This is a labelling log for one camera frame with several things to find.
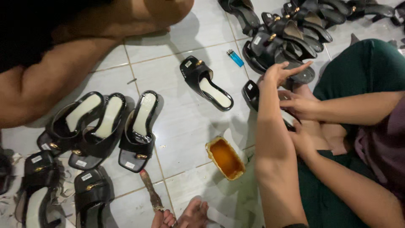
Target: white tile floor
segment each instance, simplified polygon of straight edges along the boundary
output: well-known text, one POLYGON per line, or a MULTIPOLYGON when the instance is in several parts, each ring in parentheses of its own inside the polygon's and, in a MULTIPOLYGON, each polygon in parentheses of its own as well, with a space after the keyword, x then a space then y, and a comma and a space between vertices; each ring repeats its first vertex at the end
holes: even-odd
MULTIPOLYGON (((262 11, 280 13, 285 0, 252 2, 260 18, 262 11)), ((386 3, 395 6, 399 1, 386 0, 386 3)), ((394 27, 389 19, 371 24, 364 18, 335 26, 329 32, 334 41, 326 44, 325 50, 314 60, 317 74, 348 47, 352 32, 359 39, 396 39, 398 45, 403 45, 400 39, 404 37, 401 29, 394 27)), ((180 216, 188 201, 201 195, 217 211, 213 216, 226 216, 228 220, 224 223, 233 224, 230 227, 261 227, 262 212, 251 163, 241 179, 229 182, 208 159, 204 146, 230 128, 239 149, 254 152, 256 114, 243 100, 241 88, 249 78, 257 80, 259 74, 247 64, 239 68, 226 55, 228 49, 233 49, 242 57, 240 51, 247 40, 237 19, 224 13, 216 0, 195 0, 191 13, 172 26, 170 33, 126 39, 124 45, 101 61, 94 68, 95 73, 89 74, 49 115, 26 126, 2 130, 3 147, 23 155, 37 150, 36 139, 47 118, 89 91, 105 95, 120 92, 126 95, 129 108, 133 108, 140 93, 154 90, 163 96, 164 107, 153 127, 156 150, 146 170, 165 208, 180 216), (214 71, 213 82, 234 99, 230 111, 219 111, 184 82, 179 64, 189 55, 204 60, 214 71), (127 84, 134 78, 136 82, 127 84)), ((310 84, 312 89, 317 80, 318 76, 310 84)), ((118 165, 118 153, 117 147, 102 164, 113 182, 115 195, 110 205, 112 217, 108 219, 115 226, 108 227, 150 227, 153 212, 149 195, 138 174, 118 165)))

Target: knee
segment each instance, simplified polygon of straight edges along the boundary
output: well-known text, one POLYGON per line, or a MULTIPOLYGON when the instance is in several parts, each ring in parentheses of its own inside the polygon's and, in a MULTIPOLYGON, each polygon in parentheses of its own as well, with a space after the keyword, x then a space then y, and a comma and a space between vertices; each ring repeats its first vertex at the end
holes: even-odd
POLYGON ((184 19, 194 5, 194 0, 148 0, 145 1, 149 13, 162 26, 170 26, 184 19))

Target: floor tile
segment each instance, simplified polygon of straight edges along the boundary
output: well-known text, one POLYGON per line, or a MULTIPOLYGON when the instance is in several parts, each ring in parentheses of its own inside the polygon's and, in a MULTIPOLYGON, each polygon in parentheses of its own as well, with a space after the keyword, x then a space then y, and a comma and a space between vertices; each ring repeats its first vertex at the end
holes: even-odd
POLYGON ((170 33, 128 38, 125 45, 134 63, 233 40, 225 12, 217 0, 195 0, 191 12, 171 26, 170 33))
MULTIPOLYGON (((251 2, 253 4, 254 12, 259 18, 261 24, 263 23, 262 20, 263 12, 276 13, 278 15, 281 15, 281 8, 283 7, 283 4, 286 3, 285 0, 272 0, 272 1, 251 0, 251 2)), ((231 24, 232 31, 235 35, 235 39, 238 40, 247 38, 248 36, 242 33, 242 28, 237 17, 229 13, 227 13, 227 16, 231 24)))
POLYGON ((227 128, 240 148, 254 144, 256 114, 250 113, 241 94, 246 72, 229 58, 228 49, 237 50, 235 42, 132 66, 139 91, 154 90, 164 99, 153 133, 166 178, 210 162, 205 144, 227 128), (213 83, 234 99, 230 111, 219 111, 186 84, 179 65, 188 55, 204 60, 213 70, 213 83))
MULTIPOLYGON (((245 45, 246 41, 248 41, 250 39, 251 38, 237 41, 237 44, 238 44, 238 47, 239 47, 240 51, 242 51, 243 46, 245 45)), ((247 61, 245 60, 245 57, 242 56, 241 58, 245 62, 245 67, 246 67, 246 71, 247 71, 247 75, 249 76, 249 79, 251 79, 254 82, 257 82, 262 74, 255 72, 247 64, 247 61)), ((314 80, 312 82, 310 82, 308 84, 308 86, 313 91, 313 89, 315 88, 316 83, 318 82, 319 75, 323 72, 325 66, 330 61, 328 51, 326 50, 326 47, 322 52, 318 53, 318 57, 316 59, 307 59, 307 60, 304 60, 303 62, 307 62, 307 61, 310 61, 310 60, 313 61, 313 64, 311 65, 311 67, 315 71, 315 78, 314 78, 314 80)))
MULTIPOLYGON (((139 174, 133 173, 118 164, 119 151, 120 149, 117 146, 111 155, 102 163, 103 168, 113 182, 115 197, 145 186, 139 174)), ((148 161, 145 170, 148 172, 152 183, 163 179, 155 152, 153 152, 152 158, 148 161)))
POLYGON ((112 49, 107 56, 98 62, 93 68, 94 71, 104 70, 111 67, 123 66, 128 64, 128 57, 124 45, 119 45, 112 49))
MULTIPOLYGON (((162 200, 164 210, 172 211, 164 183, 154 184, 153 187, 162 200)), ((155 216, 146 188, 113 200, 109 207, 111 215, 105 223, 105 227, 109 228, 149 228, 155 216)))
POLYGON ((43 132, 44 126, 49 119, 61 108, 91 91, 98 91, 103 95, 120 92, 127 97, 128 107, 134 107, 134 100, 138 100, 138 92, 135 83, 127 85, 127 82, 132 79, 133 76, 129 66, 89 74, 83 83, 56 104, 49 114, 26 126, 2 129, 1 141, 3 148, 12 149, 22 155, 28 155, 38 150, 36 140, 43 132))
POLYGON ((167 179, 176 216, 180 217, 194 196, 201 196, 210 207, 209 218, 219 218, 216 222, 224 227, 261 228, 264 223, 253 162, 246 169, 239 179, 228 181, 211 162, 167 179))

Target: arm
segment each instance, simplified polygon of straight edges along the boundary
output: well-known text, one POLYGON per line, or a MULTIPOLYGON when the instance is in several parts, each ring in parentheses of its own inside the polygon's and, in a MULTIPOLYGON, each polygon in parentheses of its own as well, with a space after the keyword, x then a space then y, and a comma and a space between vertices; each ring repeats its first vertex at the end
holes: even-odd
POLYGON ((46 114, 119 42, 90 38, 59 44, 38 64, 0 73, 0 129, 29 123, 46 114))
MULTIPOLYGON (((309 64, 290 71, 301 71, 309 64)), ((296 153, 279 108, 277 77, 286 73, 284 67, 273 65, 260 84, 255 168, 268 228, 308 224, 299 193, 296 153)))
POLYGON ((405 227, 399 200, 378 183, 321 156, 296 123, 290 133, 296 150, 312 173, 370 227, 405 227))
POLYGON ((395 108, 404 92, 373 92, 325 101, 309 100, 291 94, 291 100, 282 101, 282 107, 292 107, 300 117, 332 123, 375 125, 395 108))

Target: black square-toe sandal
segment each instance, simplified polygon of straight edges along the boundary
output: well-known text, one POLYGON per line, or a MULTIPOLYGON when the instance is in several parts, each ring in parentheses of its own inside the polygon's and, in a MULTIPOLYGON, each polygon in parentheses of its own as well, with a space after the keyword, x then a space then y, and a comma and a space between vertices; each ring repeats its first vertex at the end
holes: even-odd
POLYGON ((98 166, 113 151, 120 132, 117 131, 126 108, 124 95, 113 93, 106 98, 95 127, 86 127, 81 140, 75 144, 69 165, 78 170, 98 166))
POLYGON ((6 193, 10 188, 11 170, 12 166, 10 159, 5 155, 0 154, 0 195, 6 193))
POLYGON ((219 110, 228 111, 233 107, 232 97, 211 81, 213 71, 204 61, 189 56, 181 63, 180 71, 188 86, 219 110))
POLYGON ((159 95, 147 90, 141 94, 135 109, 129 114, 119 142, 118 164, 138 173, 152 157, 155 136, 151 123, 157 117, 159 95))
POLYGON ((77 227, 104 227, 102 211, 110 200, 110 191, 110 185, 97 168, 85 171, 75 178, 77 227))
POLYGON ((46 125, 36 141, 41 150, 51 150, 54 157, 69 151, 81 139, 82 130, 95 120, 104 106, 98 92, 90 92, 62 108, 46 125))
POLYGON ((41 151, 25 161, 24 177, 15 208, 15 218, 26 228, 54 228, 60 219, 47 221, 46 209, 51 192, 59 183, 58 166, 51 151, 41 151))
MULTIPOLYGON (((242 95, 243 95, 243 98, 245 99, 247 105, 249 106, 249 108, 258 112, 259 111, 260 92, 259 92, 259 87, 257 86, 257 84, 254 83, 252 80, 249 80, 245 84, 245 86, 242 88, 242 95)), ((300 120, 287 110, 280 109, 280 112, 281 112, 281 116, 284 120, 284 124, 287 127, 287 130, 295 131, 293 121, 297 120, 298 122, 300 122, 300 120)))

